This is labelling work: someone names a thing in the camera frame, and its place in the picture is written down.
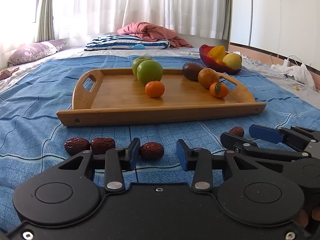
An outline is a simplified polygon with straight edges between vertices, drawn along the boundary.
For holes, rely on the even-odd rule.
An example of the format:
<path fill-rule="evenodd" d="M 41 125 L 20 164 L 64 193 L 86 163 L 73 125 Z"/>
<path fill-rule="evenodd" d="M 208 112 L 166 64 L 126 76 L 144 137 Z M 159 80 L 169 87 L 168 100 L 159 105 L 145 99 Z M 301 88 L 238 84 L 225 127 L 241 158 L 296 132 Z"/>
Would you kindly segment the person's right hand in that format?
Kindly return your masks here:
<path fill-rule="evenodd" d="M 319 207 L 315 207 L 311 215 L 308 215 L 308 213 L 305 210 L 302 210 L 298 216 L 298 218 L 295 220 L 295 224 L 298 226 L 301 226 L 305 228 L 309 224 L 309 220 L 313 219 L 315 221 L 320 221 L 320 210 Z"/>

